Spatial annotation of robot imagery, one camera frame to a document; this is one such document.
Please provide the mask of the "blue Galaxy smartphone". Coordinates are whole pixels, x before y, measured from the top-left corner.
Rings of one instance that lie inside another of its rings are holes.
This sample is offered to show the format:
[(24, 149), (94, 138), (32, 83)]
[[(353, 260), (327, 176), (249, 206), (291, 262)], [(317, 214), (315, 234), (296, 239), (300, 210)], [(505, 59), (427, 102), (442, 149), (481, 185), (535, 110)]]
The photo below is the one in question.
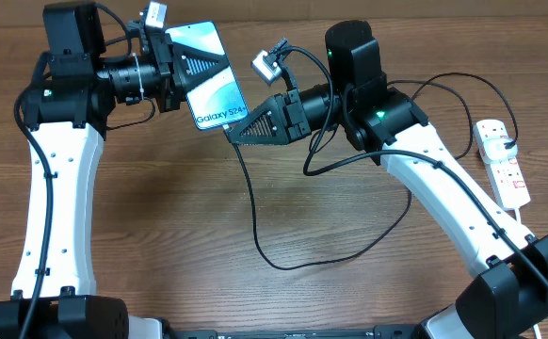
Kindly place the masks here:
[[(178, 42), (228, 57), (217, 27), (211, 21), (174, 26), (167, 29), (166, 33), (169, 34), (172, 43)], [(224, 71), (190, 92), (183, 93), (195, 125), (200, 130), (228, 125), (244, 119), (249, 114), (231, 62)]]

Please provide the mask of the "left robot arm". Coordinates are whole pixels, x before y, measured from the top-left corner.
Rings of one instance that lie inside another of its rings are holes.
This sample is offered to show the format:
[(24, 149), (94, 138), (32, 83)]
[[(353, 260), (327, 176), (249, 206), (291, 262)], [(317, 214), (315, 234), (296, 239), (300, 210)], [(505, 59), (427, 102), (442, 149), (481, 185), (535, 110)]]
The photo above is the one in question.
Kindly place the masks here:
[(149, 103), (164, 113), (187, 103), (201, 129), (225, 125), (240, 94), (222, 98), (234, 73), (214, 23), (166, 27), (164, 4), (151, 2), (122, 25), (138, 53), (109, 56), (93, 1), (47, 5), (49, 48), (19, 94), (14, 119), (32, 161), (24, 250), (0, 301), (0, 338), (171, 338), (168, 321), (128, 313), (101, 297), (91, 259), (95, 178), (107, 119), (119, 104)]

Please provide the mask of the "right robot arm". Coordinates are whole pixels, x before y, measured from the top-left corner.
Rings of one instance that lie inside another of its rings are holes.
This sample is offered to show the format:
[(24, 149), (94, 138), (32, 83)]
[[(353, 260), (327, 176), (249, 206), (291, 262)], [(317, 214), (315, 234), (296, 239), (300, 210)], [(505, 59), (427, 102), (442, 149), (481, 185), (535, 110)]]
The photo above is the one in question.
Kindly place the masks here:
[(426, 113), (394, 88), (369, 23), (344, 21), (325, 35), (326, 81), (300, 90), (287, 40), (259, 53), (253, 69), (287, 91), (268, 97), (228, 132), (235, 148), (287, 145), (342, 126), (358, 159), (370, 159), (419, 200), (454, 243), (472, 276), (456, 301), (415, 325), (379, 326), (382, 338), (519, 338), (548, 317), (548, 235), (512, 218), (445, 148)]

